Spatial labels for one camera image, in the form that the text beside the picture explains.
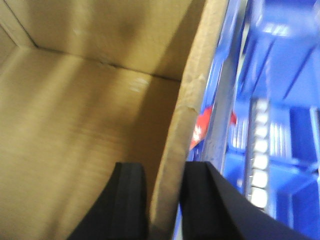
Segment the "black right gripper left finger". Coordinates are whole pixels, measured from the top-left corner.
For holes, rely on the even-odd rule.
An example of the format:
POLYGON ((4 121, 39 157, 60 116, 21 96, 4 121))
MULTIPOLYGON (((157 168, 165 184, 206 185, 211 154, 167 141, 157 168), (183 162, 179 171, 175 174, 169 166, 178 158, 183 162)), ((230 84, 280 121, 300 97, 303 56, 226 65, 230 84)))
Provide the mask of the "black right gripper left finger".
POLYGON ((140 163, 118 162, 105 188, 70 240, 145 240, 146 175, 140 163))

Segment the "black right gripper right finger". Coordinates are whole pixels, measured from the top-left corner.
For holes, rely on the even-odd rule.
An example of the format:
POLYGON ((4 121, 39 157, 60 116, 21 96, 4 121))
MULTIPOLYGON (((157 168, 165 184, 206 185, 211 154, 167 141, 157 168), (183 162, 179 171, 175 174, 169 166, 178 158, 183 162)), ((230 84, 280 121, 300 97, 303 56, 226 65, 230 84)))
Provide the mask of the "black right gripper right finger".
POLYGON ((241 195, 207 161, 188 161, 180 191, 185 240, 305 240, 241 195))

